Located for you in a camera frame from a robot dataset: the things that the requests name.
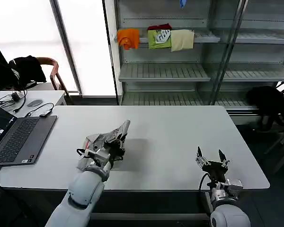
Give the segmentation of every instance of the metal shelf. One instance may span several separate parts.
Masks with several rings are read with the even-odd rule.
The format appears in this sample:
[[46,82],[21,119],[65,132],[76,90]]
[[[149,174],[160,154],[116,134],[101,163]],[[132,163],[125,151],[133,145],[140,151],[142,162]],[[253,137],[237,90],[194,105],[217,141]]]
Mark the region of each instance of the metal shelf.
[[121,82],[209,81],[198,63],[128,63],[123,64]]
[[222,105],[226,110],[253,111],[256,106],[248,104],[246,92],[219,92],[215,105]]
[[196,92],[125,92],[121,105],[203,105]]
[[284,44],[282,30],[246,30],[239,31],[236,43],[238,44]]
[[[194,30],[194,33],[194,43],[218,43],[220,41],[220,38],[209,30]],[[140,43],[148,44],[147,30],[140,30]]]
[[231,63],[224,82],[278,82],[284,81],[284,65],[265,63]]

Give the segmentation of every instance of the white desk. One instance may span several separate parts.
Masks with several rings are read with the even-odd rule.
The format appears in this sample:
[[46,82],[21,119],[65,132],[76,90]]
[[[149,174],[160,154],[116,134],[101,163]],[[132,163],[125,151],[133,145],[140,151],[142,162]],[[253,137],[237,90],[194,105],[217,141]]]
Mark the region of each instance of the white desk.
[[[0,98],[11,94],[11,91],[0,91]],[[5,108],[6,111],[8,111],[9,113],[11,113],[12,115],[16,116],[16,117],[24,117],[29,111],[32,111],[34,109],[36,109],[37,107],[39,107],[40,105],[43,105],[45,103],[53,103],[54,105],[66,105],[65,100],[64,100],[64,95],[65,92],[64,91],[27,91],[27,96],[26,96],[26,102],[25,105],[22,107],[21,110],[19,110],[19,112],[14,113],[13,110],[19,108],[22,103],[23,103],[23,98],[15,103],[14,105]],[[27,104],[29,104],[30,102],[36,100],[36,99],[42,99],[43,103],[40,104],[39,106],[35,106],[35,107],[28,107]],[[32,116],[38,116],[41,113],[43,113],[45,110],[49,109],[51,107],[51,105],[46,105],[42,108],[40,108],[38,111],[32,113]]]
[[204,174],[197,146],[209,160],[219,160],[221,149],[231,160],[226,177],[240,179],[245,190],[270,186],[221,106],[56,106],[53,114],[58,119],[36,164],[2,168],[3,187],[67,190],[79,173],[76,149],[85,137],[127,119],[124,160],[115,163],[106,190],[195,192]]

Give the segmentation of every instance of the black fabric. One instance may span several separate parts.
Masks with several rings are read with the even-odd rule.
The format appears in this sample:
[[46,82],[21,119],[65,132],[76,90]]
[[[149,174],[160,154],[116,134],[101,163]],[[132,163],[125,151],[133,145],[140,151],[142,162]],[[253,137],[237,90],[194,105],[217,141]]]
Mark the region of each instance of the black fabric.
[[[274,121],[284,126],[284,95],[274,87],[254,87],[247,93],[248,102],[259,108],[262,116],[259,123],[262,131],[271,129]],[[266,124],[263,124],[264,116],[269,116]]]
[[9,66],[19,73],[19,84],[23,88],[32,81],[46,82],[45,75],[38,59],[31,55],[15,58],[9,62]]

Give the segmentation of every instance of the chair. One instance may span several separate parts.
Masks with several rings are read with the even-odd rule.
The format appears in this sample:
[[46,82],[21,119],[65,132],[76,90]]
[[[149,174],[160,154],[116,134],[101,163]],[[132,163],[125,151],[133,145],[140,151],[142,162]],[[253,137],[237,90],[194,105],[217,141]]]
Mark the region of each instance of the chair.
[[51,59],[51,58],[45,58],[45,57],[37,57],[40,65],[52,65],[53,66],[53,70],[51,72],[51,75],[50,75],[50,79],[51,79],[51,82],[52,82],[52,85],[53,85],[53,88],[55,90],[63,90],[65,91],[65,95],[66,97],[70,100],[71,104],[73,105],[73,101],[59,75],[59,72],[58,72],[58,68],[59,68],[59,65],[58,65],[58,62],[56,62],[54,59]]

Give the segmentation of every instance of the green cloth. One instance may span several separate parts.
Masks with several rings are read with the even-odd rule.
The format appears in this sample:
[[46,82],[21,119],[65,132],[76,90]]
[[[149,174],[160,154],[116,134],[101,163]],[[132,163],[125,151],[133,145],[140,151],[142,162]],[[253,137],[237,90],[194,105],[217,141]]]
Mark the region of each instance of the green cloth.
[[147,31],[147,35],[148,35],[148,48],[149,49],[161,49],[161,48],[169,48],[169,47],[171,47],[171,38],[170,37],[169,37],[169,39],[165,43],[157,44],[155,37],[158,34],[159,33],[156,30]]

